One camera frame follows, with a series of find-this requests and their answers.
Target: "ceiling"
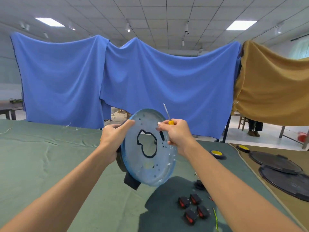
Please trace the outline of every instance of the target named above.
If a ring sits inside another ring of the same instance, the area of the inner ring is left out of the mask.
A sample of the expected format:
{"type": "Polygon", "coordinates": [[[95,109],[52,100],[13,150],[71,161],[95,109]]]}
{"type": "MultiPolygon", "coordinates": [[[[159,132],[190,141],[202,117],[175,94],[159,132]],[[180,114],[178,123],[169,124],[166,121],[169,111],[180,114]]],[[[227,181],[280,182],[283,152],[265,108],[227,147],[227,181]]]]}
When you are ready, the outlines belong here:
{"type": "Polygon", "coordinates": [[[309,0],[0,0],[0,23],[21,29],[22,21],[30,25],[29,34],[46,39],[46,32],[52,42],[99,34],[117,46],[138,37],[157,49],[211,51],[249,39],[272,46],[307,33],[308,7],[309,0]],[[66,27],[50,27],[35,17],[66,27]],[[188,19],[190,34],[182,46],[188,19]],[[257,22],[246,31],[226,30],[235,20],[257,22]],[[275,35],[281,21],[282,34],[275,35]]]}

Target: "person's right hand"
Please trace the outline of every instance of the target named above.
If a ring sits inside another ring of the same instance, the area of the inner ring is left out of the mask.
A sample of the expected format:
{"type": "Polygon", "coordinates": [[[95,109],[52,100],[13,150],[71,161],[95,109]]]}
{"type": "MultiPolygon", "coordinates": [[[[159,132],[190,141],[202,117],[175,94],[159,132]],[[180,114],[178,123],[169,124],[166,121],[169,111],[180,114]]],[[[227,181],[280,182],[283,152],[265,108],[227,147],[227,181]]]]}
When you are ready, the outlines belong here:
{"type": "Polygon", "coordinates": [[[169,125],[169,120],[158,123],[158,131],[167,131],[170,137],[169,145],[177,146],[179,154],[185,156],[186,147],[195,141],[185,120],[172,119],[174,125],[169,125]]]}

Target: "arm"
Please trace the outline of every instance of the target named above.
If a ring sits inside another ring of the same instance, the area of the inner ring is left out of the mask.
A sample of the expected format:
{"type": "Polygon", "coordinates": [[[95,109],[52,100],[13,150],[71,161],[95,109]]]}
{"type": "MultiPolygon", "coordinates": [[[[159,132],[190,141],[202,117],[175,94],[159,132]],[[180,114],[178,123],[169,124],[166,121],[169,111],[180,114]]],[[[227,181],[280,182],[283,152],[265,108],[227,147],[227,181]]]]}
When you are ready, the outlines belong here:
{"type": "Polygon", "coordinates": [[[0,232],[67,231],[104,169],[116,159],[116,150],[132,125],[134,121],[129,120],[119,128],[103,128],[98,148],[0,232]]]}
{"type": "Polygon", "coordinates": [[[170,144],[189,160],[234,232],[302,231],[194,140],[186,121],[173,120],[176,125],[165,121],[158,130],[168,131],[170,144]]]}

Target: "curtain rod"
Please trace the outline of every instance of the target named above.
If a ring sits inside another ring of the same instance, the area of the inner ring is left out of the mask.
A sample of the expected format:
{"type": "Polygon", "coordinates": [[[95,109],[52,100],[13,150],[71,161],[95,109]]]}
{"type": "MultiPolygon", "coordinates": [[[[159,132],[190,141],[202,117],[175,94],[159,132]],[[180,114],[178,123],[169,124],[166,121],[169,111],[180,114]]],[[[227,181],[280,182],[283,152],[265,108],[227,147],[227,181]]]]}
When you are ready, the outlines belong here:
{"type": "Polygon", "coordinates": [[[302,38],[302,37],[305,37],[305,36],[308,36],[308,35],[309,35],[309,33],[306,34],[306,35],[304,35],[304,36],[300,36],[300,37],[298,37],[298,38],[292,39],[291,41],[298,40],[298,39],[300,39],[300,38],[302,38]]]}

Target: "hand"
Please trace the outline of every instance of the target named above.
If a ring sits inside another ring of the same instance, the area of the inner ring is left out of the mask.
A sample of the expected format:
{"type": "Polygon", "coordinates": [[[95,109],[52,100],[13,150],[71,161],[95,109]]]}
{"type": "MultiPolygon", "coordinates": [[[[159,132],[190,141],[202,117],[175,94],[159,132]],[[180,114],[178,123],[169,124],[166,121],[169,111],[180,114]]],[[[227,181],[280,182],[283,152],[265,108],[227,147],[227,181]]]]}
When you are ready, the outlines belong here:
{"type": "Polygon", "coordinates": [[[179,154],[185,156],[185,148],[195,139],[192,137],[188,123],[185,120],[172,119],[174,125],[169,125],[169,120],[158,123],[158,131],[167,131],[170,137],[169,145],[177,146],[179,154]]]}
{"type": "Polygon", "coordinates": [[[102,129],[101,142],[96,150],[104,155],[107,164],[111,164],[115,161],[117,149],[125,139],[129,128],[134,124],[134,120],[127,120],[122,125],[106,125],[102,129]]]}

